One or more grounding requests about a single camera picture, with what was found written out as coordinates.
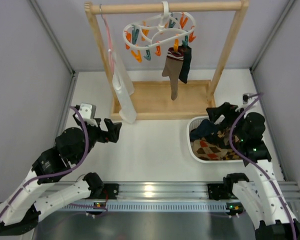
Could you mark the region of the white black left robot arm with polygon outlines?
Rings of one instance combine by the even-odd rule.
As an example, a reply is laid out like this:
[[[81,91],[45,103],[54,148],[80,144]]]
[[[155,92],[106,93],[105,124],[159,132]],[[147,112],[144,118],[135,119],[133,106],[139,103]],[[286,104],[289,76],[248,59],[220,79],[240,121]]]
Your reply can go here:
[[[95,199],[104,193],[105,184],[89,172],[71,186],[51,195],[43,193],[82,164],[96,143],[117,143],[121,122],[105,118],[84,119],[73,115],[77,127],[67,128],[55,138],[55,145],[42,152],[17,190],[0,202],[0,236],[19,236],[34,229],[55,211],[81,199]]]

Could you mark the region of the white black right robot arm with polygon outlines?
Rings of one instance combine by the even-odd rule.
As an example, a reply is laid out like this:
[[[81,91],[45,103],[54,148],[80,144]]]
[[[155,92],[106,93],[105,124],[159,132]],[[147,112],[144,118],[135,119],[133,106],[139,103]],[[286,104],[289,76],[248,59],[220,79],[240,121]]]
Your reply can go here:
[[[242,204],[257,240],[300,240],[300,221],[283,195],[274,173],[272,157],[263,141],[265,118],[246,113],[228,102],[206,109],[209,120],[229,127],[229,143],[244,163],[243,173],[230,173],[224,187]]]

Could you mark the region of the dark navy sock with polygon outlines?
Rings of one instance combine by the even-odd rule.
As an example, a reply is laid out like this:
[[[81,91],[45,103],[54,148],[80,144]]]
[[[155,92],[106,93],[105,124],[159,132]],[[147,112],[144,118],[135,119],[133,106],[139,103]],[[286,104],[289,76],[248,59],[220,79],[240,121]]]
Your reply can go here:
[[[182,83],[187,84],[192,61],[192,49],[189,46],[180,46],[178,50],[183,53],[183,64],[179,73],[179,80]]]

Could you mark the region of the navy sock with bear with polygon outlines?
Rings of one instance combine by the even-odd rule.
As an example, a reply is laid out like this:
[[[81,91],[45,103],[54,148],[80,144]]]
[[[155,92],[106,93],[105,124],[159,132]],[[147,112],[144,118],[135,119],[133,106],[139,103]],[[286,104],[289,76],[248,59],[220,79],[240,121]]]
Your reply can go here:
[[[210,122],[209,119],[204,119],[201,121],[197,128],[190,131],[189,138],[191,142],[194,142],[195,140],[199,140],[210,135],[215,135],[217,133],[217,126],[214,123]]]

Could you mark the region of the white plastic clip hanger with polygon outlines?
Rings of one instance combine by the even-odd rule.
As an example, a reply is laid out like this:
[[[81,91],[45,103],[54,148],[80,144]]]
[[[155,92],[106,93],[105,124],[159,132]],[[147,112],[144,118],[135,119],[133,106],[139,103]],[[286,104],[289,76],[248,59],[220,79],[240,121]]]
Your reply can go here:
[[[128,24],[123,29],[127,50],[147,51],[184,38],[192,42],[196,37],[195,18],[188,12],[171,12],[167,1],[162,2],[163,13]]]

